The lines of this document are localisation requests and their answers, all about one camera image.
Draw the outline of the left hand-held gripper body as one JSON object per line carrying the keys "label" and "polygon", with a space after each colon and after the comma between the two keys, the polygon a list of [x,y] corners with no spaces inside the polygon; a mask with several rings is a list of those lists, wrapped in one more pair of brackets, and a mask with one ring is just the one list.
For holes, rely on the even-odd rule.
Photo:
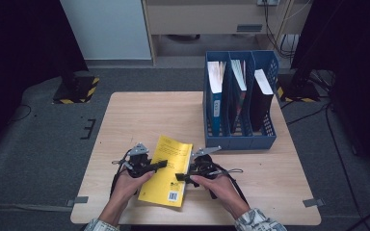
{"label": "left hand-held gripper body", "polygon": [[153,166],[147,158],[149,149],[141,142],[129,149],[119,161],[113,161],[113,165],[119,165],[116,177],[125,169],[133,178],[143,176],[146,172],[153,171]]}

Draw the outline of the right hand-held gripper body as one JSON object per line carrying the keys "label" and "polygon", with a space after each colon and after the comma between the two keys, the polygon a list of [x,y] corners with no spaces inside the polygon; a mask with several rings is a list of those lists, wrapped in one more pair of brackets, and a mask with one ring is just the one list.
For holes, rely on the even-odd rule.
{"label": "right hand-held gripper body", "polygon": [[214,179],[221,171],[212,161],[210,154],[221,150],[220,146],[200,148],[192,154],[193,162],[189,165],[188,173],[190,175],[201,175],[208,179]]}

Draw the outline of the yellow book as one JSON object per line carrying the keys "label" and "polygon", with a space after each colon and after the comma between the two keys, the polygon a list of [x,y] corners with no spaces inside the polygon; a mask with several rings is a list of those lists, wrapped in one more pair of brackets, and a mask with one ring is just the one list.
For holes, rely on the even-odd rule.
{"label": "yellow book", "polygon": [[164,206],[181,207],[185,182],[178,181],[175,174],[185,174],[188,171],[192,149],[191,143],[183,143],[161,135],[151,163],[166,161],[167,165],[158,168],[142,185],[138,199]]}

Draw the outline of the blue plastic file rack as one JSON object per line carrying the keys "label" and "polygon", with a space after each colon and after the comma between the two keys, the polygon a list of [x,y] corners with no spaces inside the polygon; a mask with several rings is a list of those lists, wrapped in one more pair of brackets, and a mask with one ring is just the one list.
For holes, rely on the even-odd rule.
{"label": "blue plastic file rack", "polygon": [[[246,81],[246,96],[239,117],[236,132],[231,132],[232,122],[232,60],[240,60]],[[213,136],[210,123],[209,80],[207,63],[219,61],[225,63],[223,80],[221,130],[219,136]],[[269,50],[252,51],[209,51],[205,54],[204,89],[203,89],[203,116],[205,145],[208,147],[220,146],[224,150],[254,150],[268,149],[273,145],[277,134],[270,116],[270,110],[264,117],[259,131],[251,128],[251,93],[254,72],[262,69],[275,93],[278,78],[278,59],[274,52]]]}

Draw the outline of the black book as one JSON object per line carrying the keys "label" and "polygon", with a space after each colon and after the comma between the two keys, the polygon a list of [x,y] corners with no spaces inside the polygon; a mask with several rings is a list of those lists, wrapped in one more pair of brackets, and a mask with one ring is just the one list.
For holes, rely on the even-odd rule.
{"label": "black book", "polygon": [[273,99],[273,89],[262,69],[254,72],[251,93],[251,128],[259,131],[263,125],[264,117],[270,110]]}

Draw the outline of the red and blue cover book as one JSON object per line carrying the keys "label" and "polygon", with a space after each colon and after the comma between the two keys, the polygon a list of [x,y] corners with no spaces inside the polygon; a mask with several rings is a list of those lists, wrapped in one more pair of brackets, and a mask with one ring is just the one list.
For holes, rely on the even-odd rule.
{"label": "red and blue cover book", "polygon": [[240,60],[232,60],[231,67],[233,72],[232,100],[231,100],[233,105],[232,109],[233,115],[231,122],[231,132],[235,133],[239,117],[242,112],[247,86],[244,72],[242,69],[242,62]]}

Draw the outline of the person's left hand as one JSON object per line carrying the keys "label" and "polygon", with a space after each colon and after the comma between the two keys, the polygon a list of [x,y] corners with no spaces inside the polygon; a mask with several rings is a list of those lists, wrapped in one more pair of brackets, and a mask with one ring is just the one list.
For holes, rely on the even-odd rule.
{"label": "person's left hand", "polygon": [[139,189],[145,182],[147,182],[154,174],[154,171],[145,173],[143,176],[138,178],[131,177],[127,171],[124,171],[119,175],[119,179],[114,187],[114,191],[111,196],[113,202],[118,204],[124,204],[135,194],[136,190]]}

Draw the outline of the person's right hand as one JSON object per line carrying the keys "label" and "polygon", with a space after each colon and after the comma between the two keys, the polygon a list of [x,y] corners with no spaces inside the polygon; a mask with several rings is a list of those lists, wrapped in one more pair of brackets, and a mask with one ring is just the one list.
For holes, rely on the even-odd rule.
{"label": "person's right hand", "polygon": [[234,218],[239,218],[249,209],[249,206],[236,192],[228,177],[219,175],[215,179],[207,179],[199,175],[192,175],[191,179],[212,191]]}

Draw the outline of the black floor tape marks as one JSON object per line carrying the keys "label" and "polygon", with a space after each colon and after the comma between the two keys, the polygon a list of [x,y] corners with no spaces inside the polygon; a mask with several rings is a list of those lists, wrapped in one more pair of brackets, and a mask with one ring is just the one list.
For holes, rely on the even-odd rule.
{"label": "black floor tape marks", "polygon": [[81,137],[81,140],[89,140],[91,138],[94,126],[96,124],[96,119],[88,118],[87,122],[89,123],[89,125],[83,128],[83,130],[85,131],[85,135]]}

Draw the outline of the gray tape piece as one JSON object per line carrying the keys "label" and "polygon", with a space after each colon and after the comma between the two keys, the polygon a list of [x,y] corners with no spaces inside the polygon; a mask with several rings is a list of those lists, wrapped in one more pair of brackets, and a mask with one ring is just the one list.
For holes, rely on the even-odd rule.
{"label": "gray tape piece", "polygon": [[306,199],[303,201],[303,204],[306,208],[316,206],[316,207],[321,207],[325,205],[325,201],[322,198],[311,198],[311,199]]}
{"label": "gray tape piece", "polygon": [[79,203],[87,203],[89,200],[89,197],[88,196],[76,196],[72,199],[68,199],[66,201],[66,206],[67,207],[73,207],[75,204],[79,204]]}

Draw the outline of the black striped stand base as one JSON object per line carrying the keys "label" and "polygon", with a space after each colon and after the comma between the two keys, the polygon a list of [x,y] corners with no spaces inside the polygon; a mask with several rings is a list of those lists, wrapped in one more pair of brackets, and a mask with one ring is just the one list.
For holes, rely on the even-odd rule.
{"label": "black striped stand base", "polygon": [[317,102],[320,94],[312,83],[302,87],[293,84],[292,74],[279,74],[277,77],[277,95],[283,102]]}
{"label": "black striped stand base", "polygon": [[70,86],[67,86],[65,83],[61,83],[53,96],[53,103],[87,103],[91,100],[98,82],[98,77],[78,76]]}

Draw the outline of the white cabinet panel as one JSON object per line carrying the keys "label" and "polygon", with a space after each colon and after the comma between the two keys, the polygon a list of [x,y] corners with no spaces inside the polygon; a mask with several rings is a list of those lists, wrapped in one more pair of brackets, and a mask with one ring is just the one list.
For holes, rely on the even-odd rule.
{"label": "white cabinet panel", "polygon": [[150,60],[142,0],[60,0],[88,61]]}

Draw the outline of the gray label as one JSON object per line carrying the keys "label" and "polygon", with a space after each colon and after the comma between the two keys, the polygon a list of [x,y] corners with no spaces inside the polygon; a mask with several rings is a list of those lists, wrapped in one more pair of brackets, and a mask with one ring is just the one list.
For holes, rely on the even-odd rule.
{"label": "gray label", "polygon": [[238,24],[236,31],[238,33],[259,33],[262,31],[262,24]]}

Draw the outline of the beige wooden desk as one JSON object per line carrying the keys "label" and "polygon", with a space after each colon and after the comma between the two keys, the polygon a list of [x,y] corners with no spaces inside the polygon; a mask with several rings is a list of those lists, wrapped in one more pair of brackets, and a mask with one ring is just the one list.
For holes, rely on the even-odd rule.
{"label": "beige wooden desk", "polygon": [[[158,59],[162,36],[251,35],[261,49],[277,50],[285,35],[298,35],[313,0],[280,0],[257,6],[256,0],[142,0],[151,58]],[[259,33],[238,33],[238,24],[262,24]]]}

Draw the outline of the black curtain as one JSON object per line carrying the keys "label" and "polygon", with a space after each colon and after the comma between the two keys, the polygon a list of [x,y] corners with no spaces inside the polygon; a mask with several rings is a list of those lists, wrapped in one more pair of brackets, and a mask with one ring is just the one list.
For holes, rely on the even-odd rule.
{"label": "black curtain", "polygon": [[60,0],[0,0],[0,133],[26,89],[87,69]]}
{"label": "black curtain", "polygon": [[358,154],[370,158],[370,0],[314,0],[292,63],[299,86],[330,70],[333,104]]}

